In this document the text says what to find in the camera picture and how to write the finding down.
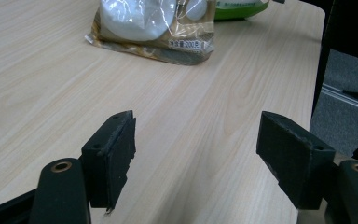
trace light wood grain surface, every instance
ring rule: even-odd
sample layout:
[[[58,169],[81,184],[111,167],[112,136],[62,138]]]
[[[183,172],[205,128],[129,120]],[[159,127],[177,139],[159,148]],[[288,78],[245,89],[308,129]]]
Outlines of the light wood grain surface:
[[[111,115],[133,110],[135,159],[93,223],[296,223],[255,154],[262,110],[310,125],[323,12],[287,0],[218,22],[215,52],[183,66],[87,43],[96,0],[0,0],[0,203],[37,185]]]

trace gray floor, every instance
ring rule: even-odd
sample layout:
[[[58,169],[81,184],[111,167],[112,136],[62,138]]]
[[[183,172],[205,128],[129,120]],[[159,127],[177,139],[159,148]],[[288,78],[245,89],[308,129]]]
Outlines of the gray floor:
[[[310,132],[351,157],[358,148],[358,102],[342,90],[358,91],[358,58],[331,50]],[[299,211],[297,223],[324,224],[325,206],[323,202],[319,211]]]

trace wooden table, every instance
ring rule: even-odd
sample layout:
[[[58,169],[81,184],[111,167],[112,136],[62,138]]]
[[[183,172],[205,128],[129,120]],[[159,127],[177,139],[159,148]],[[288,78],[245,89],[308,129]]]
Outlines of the wooden table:
[[[96,0],[0,1],[0,203],[133,110],[135,159],[110,217],[94,223],[296,223],[255,154],[262,110],[306,129],[323,12],[287,0],[215,25],[215,52],[173,65],[88,44]]]

